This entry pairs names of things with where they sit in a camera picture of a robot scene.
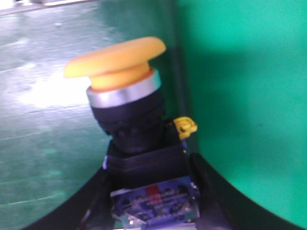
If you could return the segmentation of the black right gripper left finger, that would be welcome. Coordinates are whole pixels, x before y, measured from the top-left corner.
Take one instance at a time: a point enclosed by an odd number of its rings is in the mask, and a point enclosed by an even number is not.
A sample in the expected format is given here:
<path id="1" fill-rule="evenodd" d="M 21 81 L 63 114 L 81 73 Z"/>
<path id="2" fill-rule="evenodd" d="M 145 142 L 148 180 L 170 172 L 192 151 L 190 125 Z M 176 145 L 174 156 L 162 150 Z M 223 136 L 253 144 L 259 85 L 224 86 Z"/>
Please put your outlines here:
<path id="1" fill-rule="evenodd" d="M 111 230 L 111 179 L 100 168 L 72 197 L 25 230 Z"/>

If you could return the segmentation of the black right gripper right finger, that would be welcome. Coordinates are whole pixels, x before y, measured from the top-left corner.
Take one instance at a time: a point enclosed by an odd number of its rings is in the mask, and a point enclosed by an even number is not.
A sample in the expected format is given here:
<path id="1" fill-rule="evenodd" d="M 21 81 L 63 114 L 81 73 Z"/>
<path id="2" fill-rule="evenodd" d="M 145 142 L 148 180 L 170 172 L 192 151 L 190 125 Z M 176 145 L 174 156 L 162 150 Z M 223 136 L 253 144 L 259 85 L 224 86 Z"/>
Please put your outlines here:
<path id="1" fill-rule="evenodd" d="M 298 230 L 261 207 L 222 177 L 199 153 L 189 162 L 200 190 L 199 230 Z"/>

